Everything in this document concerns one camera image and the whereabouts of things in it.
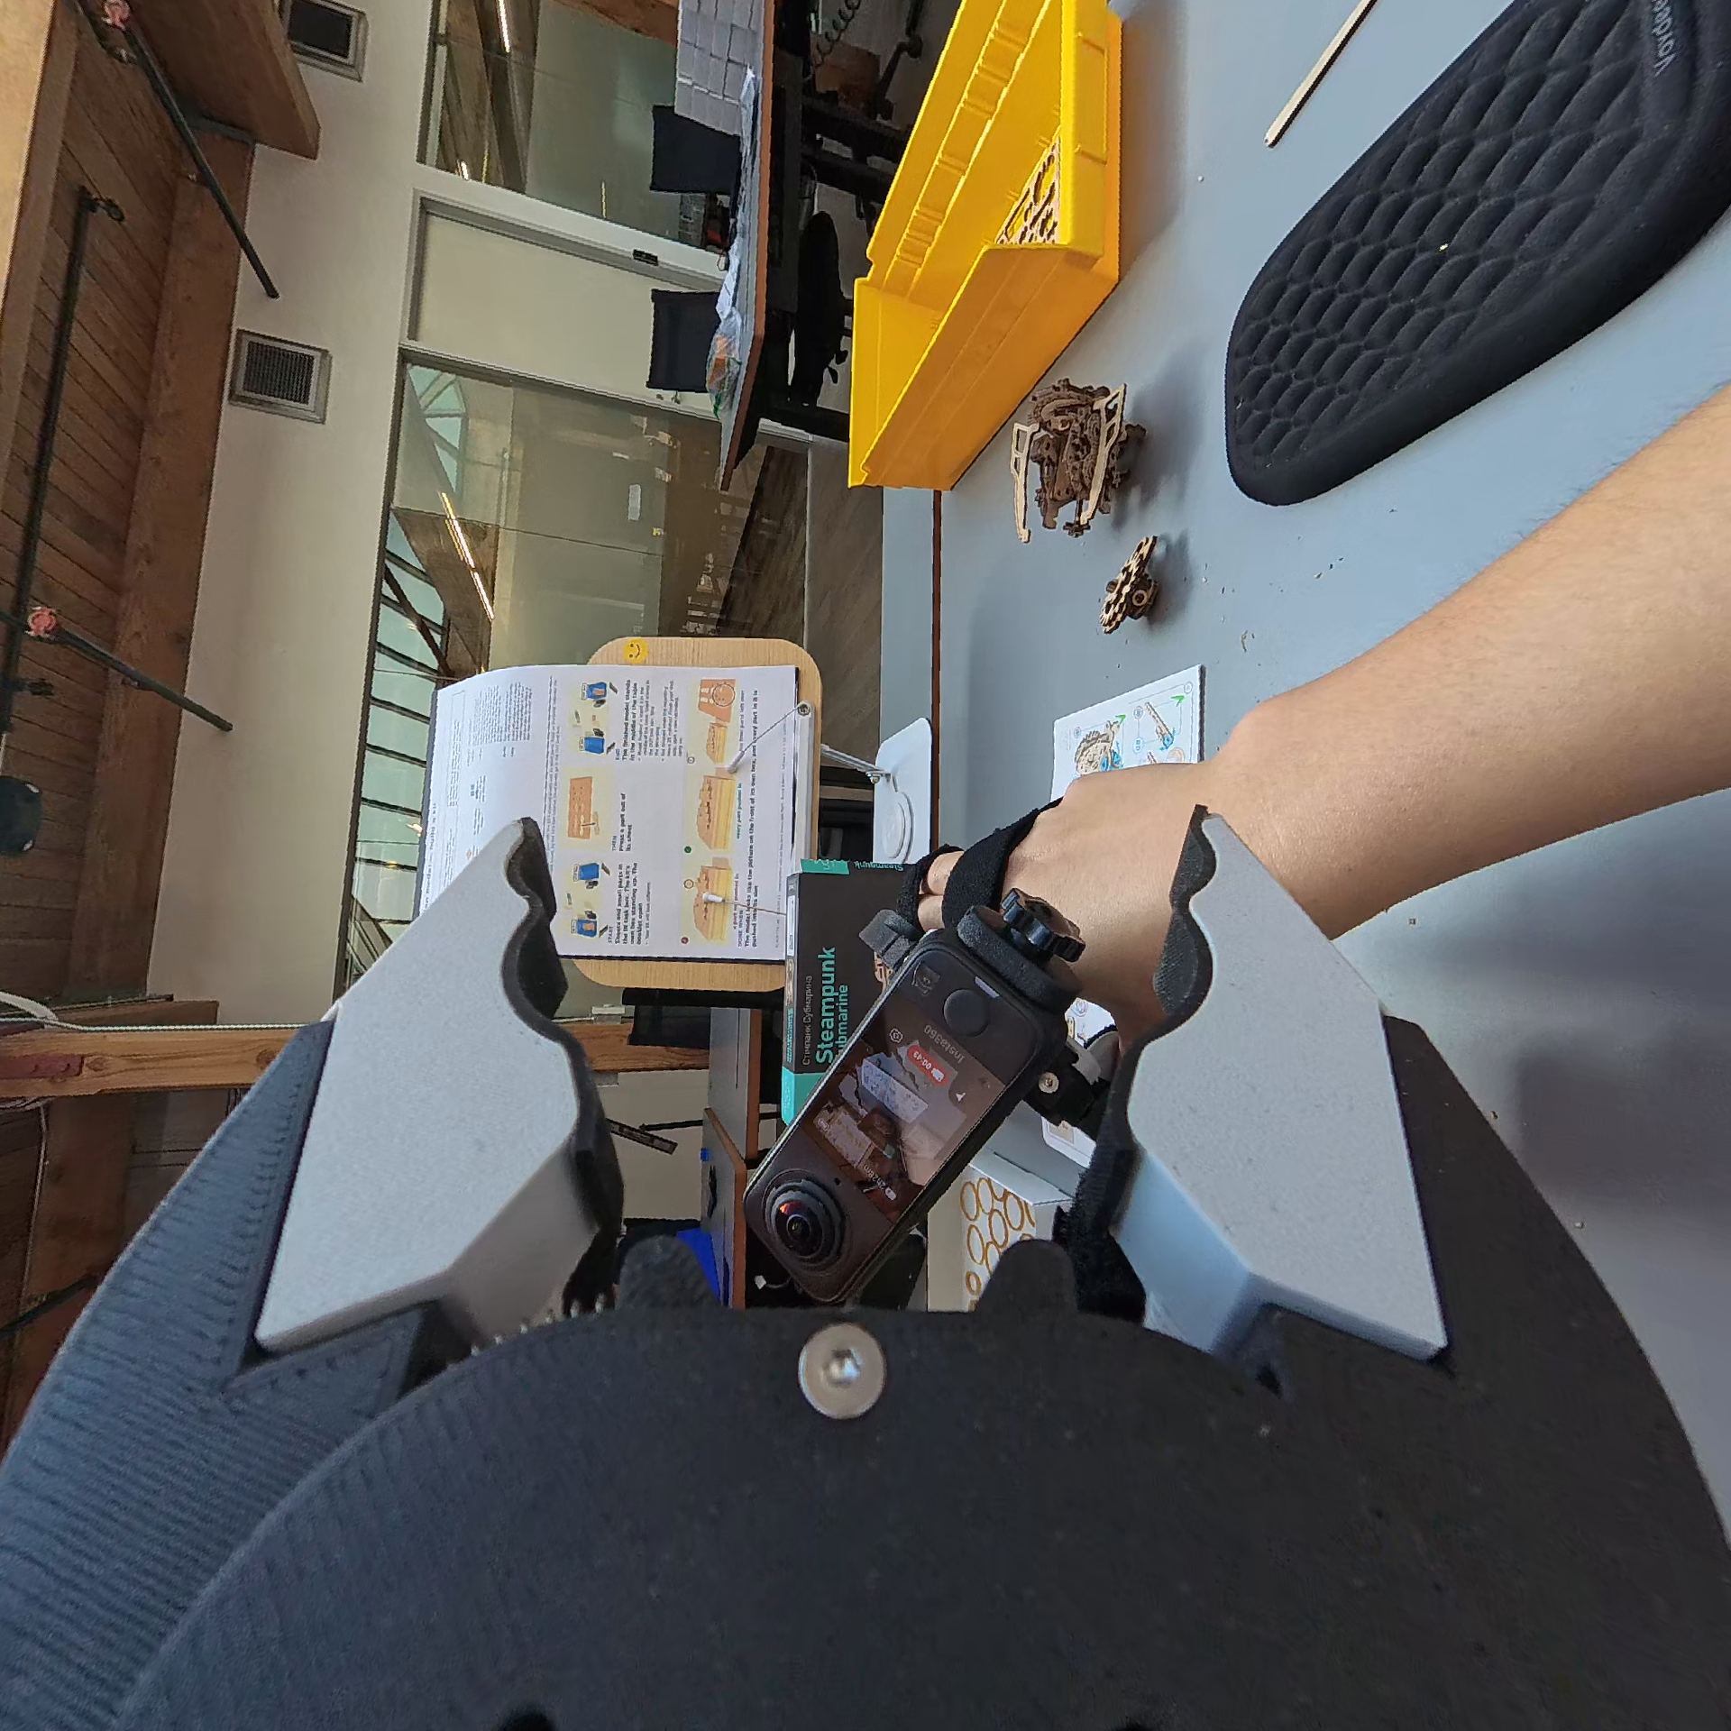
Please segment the small wooden gear assembly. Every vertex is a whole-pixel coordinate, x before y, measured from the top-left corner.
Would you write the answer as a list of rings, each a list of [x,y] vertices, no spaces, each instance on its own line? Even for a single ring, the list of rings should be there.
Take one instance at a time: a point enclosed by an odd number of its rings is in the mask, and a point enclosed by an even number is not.
[[[1144,621],[1159,597],[1159,573],[1155,568],[1159,536],[1146,534],[1110,582],[1100,608],[1098,629],[1113,635],[1132,621]]]

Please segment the wooden model assembly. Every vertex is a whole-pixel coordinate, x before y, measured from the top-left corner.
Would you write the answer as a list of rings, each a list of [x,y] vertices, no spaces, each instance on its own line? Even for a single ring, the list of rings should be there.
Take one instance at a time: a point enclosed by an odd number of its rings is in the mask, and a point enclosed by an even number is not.
[[[1111,513],[1129,481],[1146,429],[1128,421],[1128,383],[1055,379],[1029,397],[1029,418],[1011,427],[1014,530],[1033,540],[1030,510],[1046,530],[1083,536]]]

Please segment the yellow plastic bin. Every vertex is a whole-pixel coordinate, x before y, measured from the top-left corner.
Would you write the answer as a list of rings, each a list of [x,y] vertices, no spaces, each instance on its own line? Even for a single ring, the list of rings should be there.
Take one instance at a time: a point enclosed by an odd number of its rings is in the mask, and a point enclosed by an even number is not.
[[[998,247],[1063,138],[1058,245]],[[947,490],[1119,280],[1121,22],[1106,3],[965,3],[855,284],[851,485]]]

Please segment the wall vent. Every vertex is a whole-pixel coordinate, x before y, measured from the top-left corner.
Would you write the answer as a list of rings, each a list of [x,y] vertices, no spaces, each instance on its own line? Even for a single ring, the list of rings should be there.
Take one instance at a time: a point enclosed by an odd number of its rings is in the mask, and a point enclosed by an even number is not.
[[[229,402],[325,425],[330,388],[333,353],[261,331],[236,333]]]
[[[325,72],[364,78],[370,21],[344,3],[292,0],[281,6],[293,54]]]

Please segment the grey table with brown edge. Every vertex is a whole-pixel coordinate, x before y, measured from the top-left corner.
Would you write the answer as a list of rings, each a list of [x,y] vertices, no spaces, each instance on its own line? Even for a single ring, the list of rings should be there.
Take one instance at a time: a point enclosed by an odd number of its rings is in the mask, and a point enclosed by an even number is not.
[[[905,863],[936,843],[939,495],[884,488],[880,534],[880,745],[874,853]]]

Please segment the white cardboard tray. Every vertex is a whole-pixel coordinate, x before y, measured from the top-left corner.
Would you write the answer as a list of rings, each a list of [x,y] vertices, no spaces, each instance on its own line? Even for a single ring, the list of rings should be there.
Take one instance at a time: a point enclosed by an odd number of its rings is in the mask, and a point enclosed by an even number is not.
[[[1047,1171],[1030,1169],[1018,1160],[1008,1158],[996,1149],[975,1155],[971,1164],[965,1169],[962,1180],[966,1177],[988,1177],[996,1182],[1006,1185],[1008,1189],[1023,1196],[1034,1209],[1042,1229],[1042,1236],[1037,1241],[1054,1241],[1058,1230],[1058,1217],[1072,1206],[1072,1196],[1076,1189],[1076,1180],[1063,1174],[1058,1180]],[[965,1235],[965,1219],[961,1214],[961,1235]],[[961,1282],[962,1282],[962,1239],[961,1239]],[[966,1304],[966,1295],[962,1293],[965,1308],[975,1311],[975,1307]]]

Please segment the thin wooden stick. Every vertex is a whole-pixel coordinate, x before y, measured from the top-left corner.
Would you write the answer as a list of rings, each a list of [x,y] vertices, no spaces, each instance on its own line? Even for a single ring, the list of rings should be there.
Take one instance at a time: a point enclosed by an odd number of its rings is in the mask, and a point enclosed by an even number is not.
[[[1298,117],[1298,114],[1304,111],[1310,99],[1313,96],[1318,87],[1323,83],[1323,78],[1332,72],[1332,69],[1340,59],[1346,46],[1353,41],[1355,33],[1368,19],[1374,4],[1378,4],[1374,0],[1355,3],[1348,17],[1342,21],[1342,24],[1330,38],[1330,43],[1320,52],[1316,64],[1300,78],[1300,83],[1296,85],[1296,88],[1292,91],[1292,94],[1288,96],[1284,108],[1278,111],[1278,116],[1270,121],[1270,128],[1263,137],[1263,145],[1267,149],[1274,149],[1284,141],[1284,137],[1292,128],[1292,121]]]

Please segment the wooden part sheet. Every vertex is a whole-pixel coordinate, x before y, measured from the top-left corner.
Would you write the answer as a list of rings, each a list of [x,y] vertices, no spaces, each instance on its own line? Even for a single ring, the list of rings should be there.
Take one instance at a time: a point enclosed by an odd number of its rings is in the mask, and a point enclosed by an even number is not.
[[[1046,153],[1034,161],[1030,175],[1006,216],[998,247],[1058,245],[1063,224],[1063,138],[1051,137]]]

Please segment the black padded wrist rest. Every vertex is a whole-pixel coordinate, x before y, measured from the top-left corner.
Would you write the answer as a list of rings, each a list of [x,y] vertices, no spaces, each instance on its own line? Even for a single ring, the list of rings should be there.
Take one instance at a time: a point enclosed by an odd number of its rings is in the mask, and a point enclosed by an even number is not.
[[[1251,282],[1227,466],[1298,504],[1653,288],[1730,205],[1728,3],[1506,6]]]

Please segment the background work table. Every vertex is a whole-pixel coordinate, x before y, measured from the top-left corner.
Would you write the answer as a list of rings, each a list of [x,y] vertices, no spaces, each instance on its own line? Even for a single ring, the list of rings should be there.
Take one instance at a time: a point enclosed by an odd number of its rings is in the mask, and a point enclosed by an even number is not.
[[[776,3],[735,6],[735,24],[744,31],[736,59],[746,69],[738,103],[743,168],[720,292],[720,327],[710,357],[711,404],[722,429],[722,490],[729,488],[749,445],[746,413],[766,354],[776,17]]]

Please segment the person's right forearm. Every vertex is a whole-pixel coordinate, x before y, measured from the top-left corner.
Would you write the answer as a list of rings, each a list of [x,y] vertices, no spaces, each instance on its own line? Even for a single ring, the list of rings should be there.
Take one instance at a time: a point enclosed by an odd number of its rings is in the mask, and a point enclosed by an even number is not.
[[[1452,597],[1259,705],[1197,798],[1330,935],[1730,787],[1730,394]]]

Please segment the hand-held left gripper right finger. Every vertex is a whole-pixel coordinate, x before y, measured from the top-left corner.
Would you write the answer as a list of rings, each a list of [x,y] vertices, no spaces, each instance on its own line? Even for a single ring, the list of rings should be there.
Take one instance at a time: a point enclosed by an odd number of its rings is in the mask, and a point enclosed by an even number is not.
[[[1239,1355],[1265,1308],[1412,1357],[1447,1343],[1372,990],[1222,816],[1193,811],[1067,1248],[1087,1311]]]

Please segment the black model kit box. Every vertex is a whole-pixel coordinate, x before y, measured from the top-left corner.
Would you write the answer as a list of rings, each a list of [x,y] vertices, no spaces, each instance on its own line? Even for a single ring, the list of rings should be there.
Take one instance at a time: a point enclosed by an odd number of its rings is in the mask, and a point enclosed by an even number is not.
[[[861,932],[897,909],[905,877],[901,863],[844,860],[800,860],[788,877],[783,1123],[809,1105],[879,1001],[887,974]]]

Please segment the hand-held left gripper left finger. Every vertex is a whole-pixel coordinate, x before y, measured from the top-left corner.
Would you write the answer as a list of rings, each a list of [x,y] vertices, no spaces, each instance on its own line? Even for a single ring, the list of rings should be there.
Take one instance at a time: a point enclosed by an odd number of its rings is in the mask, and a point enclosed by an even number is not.
[[[328,1013],[264,1349],[413,1307],[487,1346],[613,1302],[622,1178],[592,1064],[554,1023],[554,900],[518,818]]]

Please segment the stack of white boxes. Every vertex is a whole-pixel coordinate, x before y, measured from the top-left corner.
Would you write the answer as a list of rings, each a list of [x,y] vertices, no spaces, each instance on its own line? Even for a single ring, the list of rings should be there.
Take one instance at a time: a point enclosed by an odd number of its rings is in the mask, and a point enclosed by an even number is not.
[[[763,80],[767,3],[679,3],[676,111],[746,137],[746,99]]]

